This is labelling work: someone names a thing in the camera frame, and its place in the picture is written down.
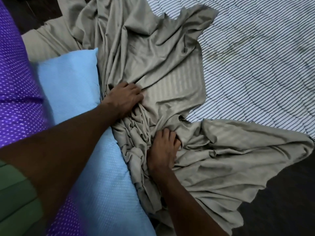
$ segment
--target striped green fabric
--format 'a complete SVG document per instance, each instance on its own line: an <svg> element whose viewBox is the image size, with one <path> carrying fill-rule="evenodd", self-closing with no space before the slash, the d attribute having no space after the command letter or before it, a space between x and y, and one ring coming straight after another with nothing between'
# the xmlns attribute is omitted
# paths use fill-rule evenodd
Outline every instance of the striped green fabric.
<svg viewBox="0 0 315 236"><path fill-rule="evenodd" d="M41 202L31 182L0 161L0 235L45 235L42 217Z"/></svg>

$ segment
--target hand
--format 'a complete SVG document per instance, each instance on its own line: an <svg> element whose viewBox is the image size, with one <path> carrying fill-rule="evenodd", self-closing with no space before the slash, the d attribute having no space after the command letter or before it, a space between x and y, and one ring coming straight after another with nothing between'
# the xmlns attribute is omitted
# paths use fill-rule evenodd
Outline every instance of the hand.
<svg viewBox="0 0 315 236"><path fill-rule="evenodd" d="M176 133L165 128L157 131L153 145L147 155L147 164L153 179L163 174L165 170L172 169L176 160L176 153L181 145L176 139Z"/></svg>
<svg viewBox="0 0 315 236"><path fill-rule="evenodd" d="M142 100L141 88L134 83L122 82L109 92L101 104L109 105L117 113L117 117L121 119L126 117L132 108Z"/></svg>

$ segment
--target purple pillow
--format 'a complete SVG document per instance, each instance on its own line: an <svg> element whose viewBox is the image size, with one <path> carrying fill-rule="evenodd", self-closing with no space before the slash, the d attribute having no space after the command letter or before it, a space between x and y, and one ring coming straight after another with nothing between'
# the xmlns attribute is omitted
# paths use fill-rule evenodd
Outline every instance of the purple pillow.
<svg viewBox="0 0 315 236"><path fill-rule="evenodd" d="M0 147L47 129L42 103L22 38L0 0ZM83 235L70 196L47 234Z"/></svg>

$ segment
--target mattress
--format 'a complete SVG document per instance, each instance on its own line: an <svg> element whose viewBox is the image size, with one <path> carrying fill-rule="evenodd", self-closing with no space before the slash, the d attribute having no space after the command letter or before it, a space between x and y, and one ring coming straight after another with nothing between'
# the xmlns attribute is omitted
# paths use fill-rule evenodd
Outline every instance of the mattress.
<svg viewBox="0 0 315 236"><path fill-rule="evenodd" d="M148 0L171 18L182 7L219 10L199 37L207 98L189 121L234 119L315 138L314 0Z"/></svg>

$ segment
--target dark wooden floor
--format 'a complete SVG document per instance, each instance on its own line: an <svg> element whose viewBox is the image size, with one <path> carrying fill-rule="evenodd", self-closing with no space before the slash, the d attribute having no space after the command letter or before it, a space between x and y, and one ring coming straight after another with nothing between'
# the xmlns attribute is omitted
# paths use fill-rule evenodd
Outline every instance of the dark wooden floor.
<svg viewBox="0 0 315 236"><path fill-rule="evenodd" d="M3 1L21 33L61 16L57 0ZM272 178L239 211L244 226L233 230L235 236L315 235L315 153Z"/></svg>

